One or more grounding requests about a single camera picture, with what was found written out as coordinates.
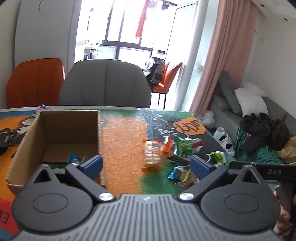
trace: ribbed gray surface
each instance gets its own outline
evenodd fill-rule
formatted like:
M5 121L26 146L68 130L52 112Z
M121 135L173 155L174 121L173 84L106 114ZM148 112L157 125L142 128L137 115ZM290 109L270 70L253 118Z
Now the ribbed gray surface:
M194 204L171 195L124 194L113 203L98 205L78 228L60 235L22 232L16 241L256 241L281 240L272 231L256 235L230 234L204 219Z

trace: pile of clothes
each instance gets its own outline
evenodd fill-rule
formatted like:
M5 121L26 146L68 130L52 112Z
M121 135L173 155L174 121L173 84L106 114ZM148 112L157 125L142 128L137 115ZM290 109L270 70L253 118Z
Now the pile of clothes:
M282 151L283 148L286 149L285 145L289 143L289 148L292 145L296 148L296 140L290 144L289 139L290 133L283 121L271 120L265 113L260 113L258 117L254 113L251 116L246 115L240 121L234 145L236 158L238 161L283 164L280 158L286 155ZM296 150L294 157L291 162L296 162Z

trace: white plastic bag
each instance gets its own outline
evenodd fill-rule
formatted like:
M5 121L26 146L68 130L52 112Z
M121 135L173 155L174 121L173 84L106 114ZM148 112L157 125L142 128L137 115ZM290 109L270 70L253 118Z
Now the white plastic bag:
M224 128L218 127L214 133L214 139L222 146L229 156L234 156L234 148L229 135L225 132Z
M214 113L210 110L206 110L203 116L199 116L196 120L201 123L204 127L209 129L214 128L215 120L214 120Z

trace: curtain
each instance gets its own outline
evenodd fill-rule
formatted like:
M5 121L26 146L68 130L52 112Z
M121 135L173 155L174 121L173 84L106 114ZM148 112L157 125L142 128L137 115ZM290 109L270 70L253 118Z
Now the curtain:
M240 86L249 59L257 7L251 0L220 0L217 20L190 113L203 113L211 100L220 72L227 71L233 87Z

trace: chair backrest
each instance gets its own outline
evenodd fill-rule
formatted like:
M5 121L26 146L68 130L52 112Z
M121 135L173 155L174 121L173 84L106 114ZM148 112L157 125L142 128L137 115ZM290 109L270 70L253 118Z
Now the chair backrest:
M179 68L182 66L181 63L174 64L172 62L169 63L166 73L165 73L165 79L164 79L164 87L162 89L163 92L168 92L170 86L172 85L172 82L179 70Z
M112 59L74 64L63 83L60 105L150 108L151 89L139 66Z
M43 58L20 63L6 86L8 108L54 106L65 74L59 58Z

